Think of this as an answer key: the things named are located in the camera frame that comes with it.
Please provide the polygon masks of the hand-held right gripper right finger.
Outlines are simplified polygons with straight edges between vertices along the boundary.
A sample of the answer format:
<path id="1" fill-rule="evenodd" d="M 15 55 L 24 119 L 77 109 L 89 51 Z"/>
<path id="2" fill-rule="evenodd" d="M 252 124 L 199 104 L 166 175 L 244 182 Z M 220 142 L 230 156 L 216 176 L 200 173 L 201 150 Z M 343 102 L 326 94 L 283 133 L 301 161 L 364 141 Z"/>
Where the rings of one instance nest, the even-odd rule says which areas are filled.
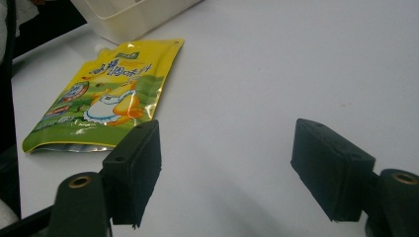
<path id="1" fill-rule="evenodd" d="M 376 159 L 329 128 L 309 119 L 295 123 L 292 167 L 333 221 L 357 221 L 363 187 Z"/>

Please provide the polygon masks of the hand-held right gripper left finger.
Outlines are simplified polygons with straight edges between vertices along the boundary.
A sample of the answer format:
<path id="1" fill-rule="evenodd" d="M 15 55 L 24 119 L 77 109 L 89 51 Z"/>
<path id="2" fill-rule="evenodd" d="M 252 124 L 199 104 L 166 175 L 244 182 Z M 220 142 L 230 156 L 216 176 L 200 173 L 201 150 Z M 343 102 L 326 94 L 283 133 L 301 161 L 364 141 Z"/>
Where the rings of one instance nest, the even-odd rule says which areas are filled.
<path id="1" fill-rule="evenodd" d="M 135 126 L 103 161 L 115 225 L 139 227 L 162 168 L 159 121 Z"/>

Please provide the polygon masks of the yellow green spouted pouch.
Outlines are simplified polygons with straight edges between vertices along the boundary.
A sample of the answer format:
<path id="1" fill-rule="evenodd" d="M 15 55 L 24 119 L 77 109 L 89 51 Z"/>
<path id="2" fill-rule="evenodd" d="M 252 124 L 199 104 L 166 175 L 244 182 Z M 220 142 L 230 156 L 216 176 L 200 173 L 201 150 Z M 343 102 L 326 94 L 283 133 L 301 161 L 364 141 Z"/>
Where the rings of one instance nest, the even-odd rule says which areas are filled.
<path id="1" fill-rule="evenodd" d="M 23 151 L 115 148 L 135 126 L 153 120 L 183 44 L 182 39 L 137 40 L 101 49 L 24 139 Z"/>

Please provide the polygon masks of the cream plastic basket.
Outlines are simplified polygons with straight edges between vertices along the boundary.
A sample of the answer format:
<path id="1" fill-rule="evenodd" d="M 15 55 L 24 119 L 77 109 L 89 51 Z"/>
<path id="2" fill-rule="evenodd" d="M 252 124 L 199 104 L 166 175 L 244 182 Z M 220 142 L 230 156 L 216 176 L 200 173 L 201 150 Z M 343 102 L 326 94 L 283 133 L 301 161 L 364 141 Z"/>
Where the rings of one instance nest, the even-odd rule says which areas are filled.
<path id="1" fill-rule="evenodd" d="M 203 0 L 70 0 L 105 40 L 137 40 Z"/>

